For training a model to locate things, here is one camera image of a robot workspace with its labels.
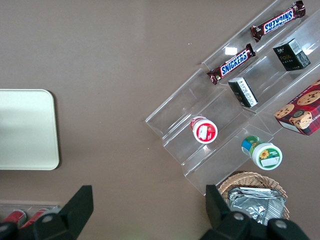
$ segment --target silver foil packet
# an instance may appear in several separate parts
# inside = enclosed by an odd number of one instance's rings
[[[245,210],[258,223],[267,225],[270,219],[280,219],[286,199],[277,190],[268,188],[236,187],[228,192],[229,207]]]

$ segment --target green and white container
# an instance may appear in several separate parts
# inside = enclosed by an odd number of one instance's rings
[[[242,151],[263,170],[273,170],[282,161],[281,150],[270,142],[263,142],[257,136],[248,136],[241,144]]]

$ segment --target small black box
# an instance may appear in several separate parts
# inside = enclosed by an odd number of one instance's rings
[[[258,103],[256,96],[243,77],[235,77],[233,79],[230,79],[228,83],[234,95],[242,106],[252,108]]]
[[[307,55],[295,38],[280,43],[273,50],[287,71],[304,69],[310,64]]]

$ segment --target wicker basket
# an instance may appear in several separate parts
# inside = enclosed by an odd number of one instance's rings
[[[286,191],[283,190],[278,182],[256,172],[241,172],[226,179],[219,187],[219,191],[226,202],[228,202],[228,191],[234,187],[275,189],[278,190],[285,199],[288,197]],[[289,210],[287,207],[284,207],[282,218],[289,219]]]

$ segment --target white cutting board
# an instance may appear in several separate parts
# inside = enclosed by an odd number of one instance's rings
[[[58,164],[51,93],[0,89],[0,170],[53,170]]]

